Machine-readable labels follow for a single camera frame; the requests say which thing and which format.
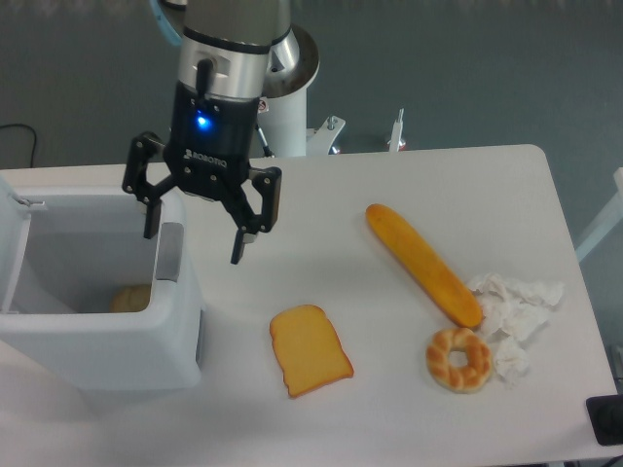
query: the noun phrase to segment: robotic arm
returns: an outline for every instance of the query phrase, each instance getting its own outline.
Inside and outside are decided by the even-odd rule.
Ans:
[[[158,232],[161,196],[174,187],[223,203],[238,226],[233,264],[246,243],[275,224],[281,171],[251,167],[249,149],[271,46],[290,31],[284,20],[289,15],[280,13],[284,4],[188,1],[170,139],[164,143],[144,132],[132,139],[128,153],[123,189],[147,206],[146,238]],[[147,166],[156,155],[163,156],[170,174],[152,185]],[[262,196],[259,214],[241,187],[248,179]]]

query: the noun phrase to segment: crumpled tissue paper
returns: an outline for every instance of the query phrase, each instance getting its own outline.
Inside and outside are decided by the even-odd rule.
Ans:
[[[495,371],[510,385],[528,369],[528,353],[521,347],[547,323],[565,292],[562,282],[522,282],[496,273],[473,277],[467,287],[474,292],[484,319],[480,334],[485,339],[505,336],[494,355]]]

